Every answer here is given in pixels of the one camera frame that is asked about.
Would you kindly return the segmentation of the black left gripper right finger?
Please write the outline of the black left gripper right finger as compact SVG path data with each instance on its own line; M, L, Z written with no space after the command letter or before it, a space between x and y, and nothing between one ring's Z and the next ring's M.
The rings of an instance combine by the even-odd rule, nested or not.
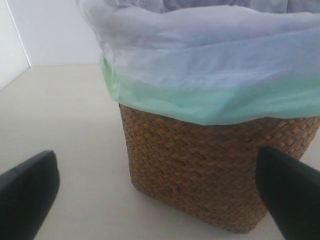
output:
M320 172L269 146L259 149L255 184L286 240L320 238Z

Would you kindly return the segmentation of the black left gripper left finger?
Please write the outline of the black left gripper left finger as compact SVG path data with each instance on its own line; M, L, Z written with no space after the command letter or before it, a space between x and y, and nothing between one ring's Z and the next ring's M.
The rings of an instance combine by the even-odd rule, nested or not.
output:
M0 175L0 238L33 240L60 188L56 154L42 151Z

